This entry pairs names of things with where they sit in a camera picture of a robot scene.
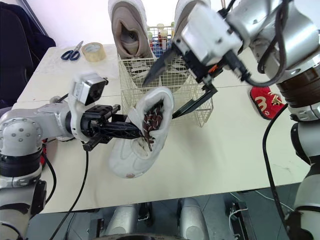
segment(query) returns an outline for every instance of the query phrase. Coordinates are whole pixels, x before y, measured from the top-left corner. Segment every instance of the white wall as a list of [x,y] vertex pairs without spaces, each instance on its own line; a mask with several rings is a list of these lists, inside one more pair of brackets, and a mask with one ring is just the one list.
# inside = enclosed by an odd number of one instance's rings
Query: white wall
[[[17,4],[18,0],[4,0]],[[177,0],[142,0],[149,26],[170,25],[175,18]],[[45,31],[59,47],[99,42],[112,44],[114,39],[108,14],[108,0],[28,0]],[[320,1],[295,0],[302,13],[309,16],[320,29]],[[221,0],[211,0],[214,10],[221,9]]]

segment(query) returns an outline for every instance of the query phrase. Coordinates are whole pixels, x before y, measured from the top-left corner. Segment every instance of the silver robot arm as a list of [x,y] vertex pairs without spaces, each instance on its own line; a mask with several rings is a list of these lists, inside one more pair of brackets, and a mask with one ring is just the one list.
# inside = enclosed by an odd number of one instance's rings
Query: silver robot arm
[[0,118],[1,240],[24,239],[30,218],[45,206],[47,184],[40,180],[44,139],[75,137],[91,151],[113,137],[142,136],[135,125],[125,122],[126,116],[115,114],[119,105],[94,106],[105,85],[96,73],[82,74],[73,79],[68,103],[56,100],[37,109],[14,109]]
[[[255,82],[237,55],[250,47],[258,71],[270,80]],[[257,87],[277,84],[288,103],[292,144],[311,168],[301,183],[287,218],[292,239],[320,240],[320,46],[313,22],[291,0],[242,0],[231,12],[214,12],[197,4],[172,40],[172,48],[152,66],[144,84],[182,56],[205,94],[173,116],[190,113],[217,92],[212,82],[223,69]]]

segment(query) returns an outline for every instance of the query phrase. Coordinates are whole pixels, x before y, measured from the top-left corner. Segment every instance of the floor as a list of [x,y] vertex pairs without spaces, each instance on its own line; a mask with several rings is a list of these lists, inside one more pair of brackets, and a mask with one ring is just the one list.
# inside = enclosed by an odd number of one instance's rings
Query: floor
[[[298,186],[298,184],[291,184],[277,187],[280,200],[289,207],[294,204]],[[259,191],[265,196],[272,196],[269,188],[260,189]],[[272,200],[263,198],[255,191],[234,192],[233,194],[246,202],[257,240],[288,240]],[[223,193],[195,197],[202,209],[210,240],[234,239],[229,231],[228,216],[225,213],[225,198],[233,198],[233,196],[229,193]],[[138,222],[137,232],[177,235],[177,202],[177,199],[153,202],[154,225],[147,227],[143,221]],[[89,240],[91,220],[104,216],[105,226],[107,226],[114,209],[114,207],[108,207],[102,208],[98,212],[71,213],[55,239],[64,239],[68,229],[69,240]],[[27,232],[28,239],[49,239],[63,216],[64,213],[46,213],[35,216],[30,221]]]

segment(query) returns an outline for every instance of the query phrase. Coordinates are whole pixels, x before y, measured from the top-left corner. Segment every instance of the blue scissors handle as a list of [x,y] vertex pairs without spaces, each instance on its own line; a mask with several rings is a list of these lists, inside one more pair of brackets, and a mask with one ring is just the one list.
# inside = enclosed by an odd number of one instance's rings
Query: blue scissors handle
[[73,50],[69,50],[66,51],[62,56],[61,59],[62,60],[70,60],[70,61],[75,61],[78,60],[78,58],[80,57],[80,52],[79,51],[73,51]]

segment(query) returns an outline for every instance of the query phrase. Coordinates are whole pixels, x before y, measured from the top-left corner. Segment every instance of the packing tape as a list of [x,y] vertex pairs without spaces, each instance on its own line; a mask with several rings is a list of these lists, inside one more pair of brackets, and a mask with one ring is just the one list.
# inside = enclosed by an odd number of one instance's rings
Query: packing tape
[[98,42],[90,42],[84,45],[81,50],[88,62],[99,62],[106,58],[104,46]]

